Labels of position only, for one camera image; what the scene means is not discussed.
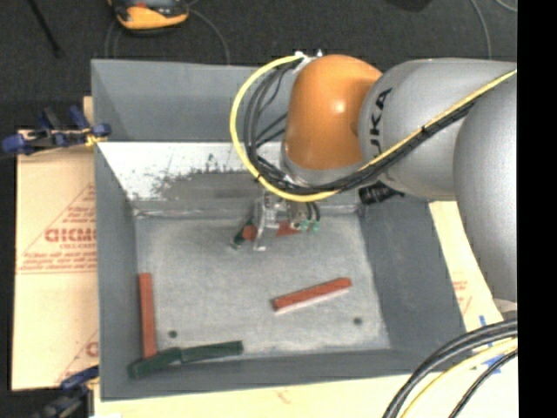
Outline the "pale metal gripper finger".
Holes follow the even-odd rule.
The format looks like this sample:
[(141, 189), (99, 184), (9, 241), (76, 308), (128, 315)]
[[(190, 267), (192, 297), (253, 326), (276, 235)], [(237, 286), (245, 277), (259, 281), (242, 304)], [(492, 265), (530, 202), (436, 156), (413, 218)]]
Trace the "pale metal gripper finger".
[(253, 241), (252, 249), (256, 252), (264, 252), (275, 243), (277, 239), (277, 230), (263, 230), (256, 234)]
[(256, 206), (254, 216), (257, 229), (278, 229), (278, 214), (279, 211), (275, 207)]

